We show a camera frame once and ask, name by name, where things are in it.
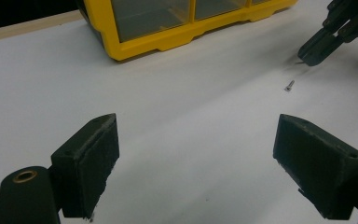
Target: robotic arm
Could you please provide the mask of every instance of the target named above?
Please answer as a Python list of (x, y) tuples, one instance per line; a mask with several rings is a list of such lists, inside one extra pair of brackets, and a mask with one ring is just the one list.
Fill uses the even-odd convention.
[(358, 0), (334, 0), (323, 27), (298, 52), (298, 57), (309, 66), (326, 59), (343, 43), (358, 37)]

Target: white tabletop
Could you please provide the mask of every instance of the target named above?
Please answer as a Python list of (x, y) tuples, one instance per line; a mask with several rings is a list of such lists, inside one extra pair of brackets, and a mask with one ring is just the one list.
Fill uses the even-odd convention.
[(328, 3), (300, 0), (125, 63), (85, 21), (0, 40), (0, 182), (49, 167), (86, 122), (117, 113), (120, 158), (94, 223), (357, 223), (356, 210), (324, 220), (272, 158), (282, 113), (358, 149), (358, 39), (319, 66), (295, 64)]

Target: yellow plastic organizer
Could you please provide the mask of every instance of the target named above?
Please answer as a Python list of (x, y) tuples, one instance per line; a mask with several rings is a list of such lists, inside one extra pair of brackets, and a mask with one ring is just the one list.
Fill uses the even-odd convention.
[(237, 21), (258, 21), (297, 0), (78, 0), (80, 11), (118, 61), (167, 50)]

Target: yellow container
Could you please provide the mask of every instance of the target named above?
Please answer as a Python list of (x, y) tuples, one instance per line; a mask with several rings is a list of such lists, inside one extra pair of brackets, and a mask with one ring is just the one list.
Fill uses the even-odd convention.
[(237, 21), (258, 21), (297, 0), (77, 0), (80, 11), (120, 61), (167, 50)]

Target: table surface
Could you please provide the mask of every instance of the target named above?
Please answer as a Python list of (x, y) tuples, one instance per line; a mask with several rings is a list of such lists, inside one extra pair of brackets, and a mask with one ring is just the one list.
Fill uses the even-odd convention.
[(95, 223), (357, 223), (356, 210), (324, 220), (272, 158), (280, 114), (358, 149), (358, 39), (295, 64), (328, 3), (300, 0), (124, 63), (83, 20), (0, 40), (0, 182), (49, 167), (86, 122), (117, 113), (121, 154)]

